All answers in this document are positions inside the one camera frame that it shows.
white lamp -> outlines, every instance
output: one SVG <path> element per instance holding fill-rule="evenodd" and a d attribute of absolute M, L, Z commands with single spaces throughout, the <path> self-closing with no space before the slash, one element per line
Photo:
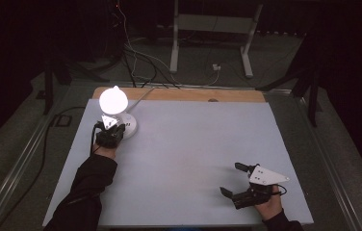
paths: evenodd
<path fill-rule="evenodd" d="M 104 115 L 102 115 L 103 124 L 106 130 L 113 126 L 125 124 L 126 130 L 124 131 L 123 139 L 126 140 L 132 137 L 137 131 L 136 119 L 124 112 L 128 106 L 128 99 L 126 94 L 114 86 L 112 89 L 107 89 L 102 92 L 99 99 L 100 108 Z"/>

person's arm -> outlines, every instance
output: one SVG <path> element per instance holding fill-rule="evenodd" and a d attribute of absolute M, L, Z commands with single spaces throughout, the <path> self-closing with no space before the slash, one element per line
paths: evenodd
<path fill-rule="evenodd" d="M 273 186 L 273 192 L 279 191 Z M 262 217 L 262 221 L 268 227 L 268 231 L 302 231 L 301 224 L 294 220 L 289 221 L 282 208 L 280 194 L 271 196 L 271 199 L 263 204 L 255 205 L 256 210 Z"/>
<path fill-rule="evenodd" d="M 93 146 L 94 153 L 78 168 L 70 193 L 45 227 L 49 230 L 96 230 L 102 205 L 99 195 L 112 184 L 116 150 Z"/>

jacket sleeve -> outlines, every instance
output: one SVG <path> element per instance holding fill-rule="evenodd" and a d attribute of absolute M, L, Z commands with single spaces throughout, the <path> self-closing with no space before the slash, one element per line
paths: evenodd
<path fill-rule="evenodd" d="M 273 218 L 263 220 L 263 222 L 268 227 L 268 231 L 303 231 L 303 228 L 298 221 L 289 221 L 286 218 L 284 210 Z"/>
<path fill-rule="evenodd" d="M 117 163 L 107 157 L 88 157 L 44 230 L 96 230 L 102 210 L 99 195 L 112 184 L 116 168 Z"/>

